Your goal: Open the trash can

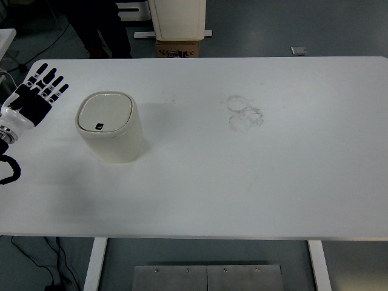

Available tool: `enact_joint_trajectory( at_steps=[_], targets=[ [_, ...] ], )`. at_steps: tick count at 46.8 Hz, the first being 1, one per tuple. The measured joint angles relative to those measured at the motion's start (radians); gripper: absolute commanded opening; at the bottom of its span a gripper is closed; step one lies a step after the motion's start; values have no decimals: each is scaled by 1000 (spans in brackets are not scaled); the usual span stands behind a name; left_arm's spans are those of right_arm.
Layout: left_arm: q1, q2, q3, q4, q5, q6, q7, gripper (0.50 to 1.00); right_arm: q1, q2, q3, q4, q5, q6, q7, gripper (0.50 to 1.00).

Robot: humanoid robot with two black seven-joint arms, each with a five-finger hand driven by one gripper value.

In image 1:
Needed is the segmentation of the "white silver robot forearm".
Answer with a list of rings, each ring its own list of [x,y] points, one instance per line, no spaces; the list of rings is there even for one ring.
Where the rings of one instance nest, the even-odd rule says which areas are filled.
[[[15,143],[18,140],[18,137],[14,131],[4,125],[0,126],[0,134],[1,154],[3,155],[8,150],[9,145]]]

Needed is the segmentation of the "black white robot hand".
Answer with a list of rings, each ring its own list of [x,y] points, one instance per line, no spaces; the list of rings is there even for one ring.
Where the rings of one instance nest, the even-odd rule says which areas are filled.
[[[36,127],[69,88],[57,71],[44,63],[17,87],[1,107],[1,125],[10,129]]]

